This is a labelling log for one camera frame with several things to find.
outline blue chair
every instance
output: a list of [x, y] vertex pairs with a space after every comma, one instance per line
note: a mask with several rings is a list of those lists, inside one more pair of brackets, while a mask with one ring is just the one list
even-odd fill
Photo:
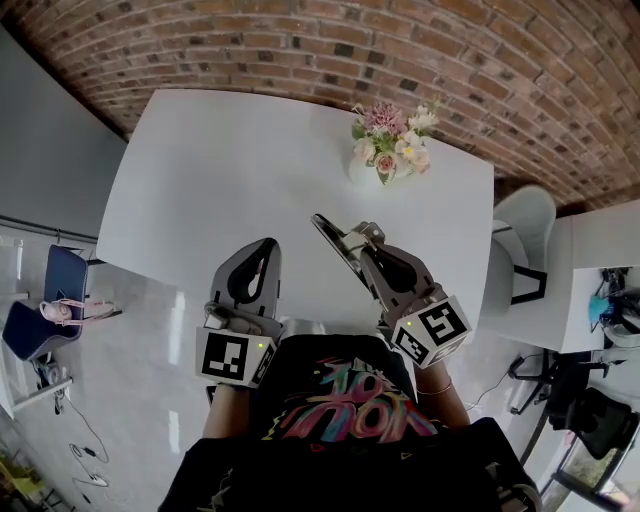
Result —
[[[89, 266], [100, 263], [103, 262], [86, 261], [64, 247], [52, 245], [47, 260], [44, 300], [73, 299], [84, 302]], [[83, 318], [81, 308], [72, 307], [71, 312], [74, 320]], [[21, 302], [14, 302], [2, 338], [18, 358], [30, 361], [77, 340], [81, 334], [81, 325], [56, 325], [45, 320], [39, 309], [33, 310]]]

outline flower bouquet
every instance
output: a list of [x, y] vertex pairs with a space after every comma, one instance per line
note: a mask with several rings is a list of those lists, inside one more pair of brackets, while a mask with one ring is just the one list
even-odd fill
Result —
[[396, 177], [423, 173], [431, 159], [425, 140], [438, 122], [432, 105], [420, 105], [416, 113], [405, 118], [402, 111], [390, 103], [377, 103], [353, 110], [360, 115], [352, 126], [351, 134], [356, 140], [354, 153], [367, 167], [374, 167], [383, 185]]

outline white cube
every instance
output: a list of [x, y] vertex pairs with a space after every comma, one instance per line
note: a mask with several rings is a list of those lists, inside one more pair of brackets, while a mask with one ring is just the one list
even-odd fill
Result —
[[198, 327], [196, 375], [216, 382], [257, 388], [275, 353], [276, 345], [267, 336]]
[[451, 296], [398, 320], [391, 342], [426, 368], [453, 353], [470, 332], [460, 303]]

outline wrist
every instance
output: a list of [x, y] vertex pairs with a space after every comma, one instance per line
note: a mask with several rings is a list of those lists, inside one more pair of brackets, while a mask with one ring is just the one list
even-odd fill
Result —
[[416, 370], [416, 388], [421, 393], [444, 392], [451, 387], [451, 377], [444, 362]]
[[251, 391], [251, 388], [248, 386], [243, 386], [242, 384], [229, 384], [227, 382], [220, 382], [216, 388], [216, 392], [220, 388], [227, 388], [233, 391]]

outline gray wall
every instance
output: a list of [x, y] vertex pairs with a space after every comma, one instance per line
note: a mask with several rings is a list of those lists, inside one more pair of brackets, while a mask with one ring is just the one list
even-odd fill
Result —
[[0, 27], [0, 215], [97, 237], [125, 148]]

